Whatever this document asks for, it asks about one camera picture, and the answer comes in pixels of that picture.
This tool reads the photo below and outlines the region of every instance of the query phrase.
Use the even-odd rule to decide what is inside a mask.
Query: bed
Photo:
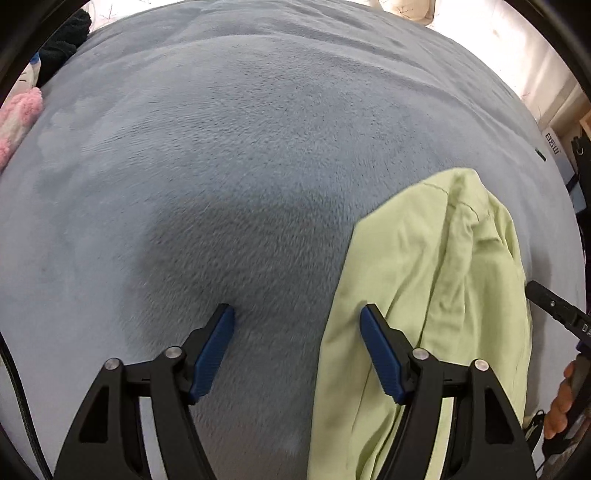
[[[527,278],[585,309],[574,210],[534,119],[420,25],[341,1],[188,1],[95,32],[43,94],[0,177],[0,329],[52,467],[107,358],[152,358],[227,302],[235,338],[194,410],[213,469],[305,478],[353,226],[447,168],[509,209]],[[576,344],[532,316],[528,413]],[[33,466],[4,370],[0,421]]]

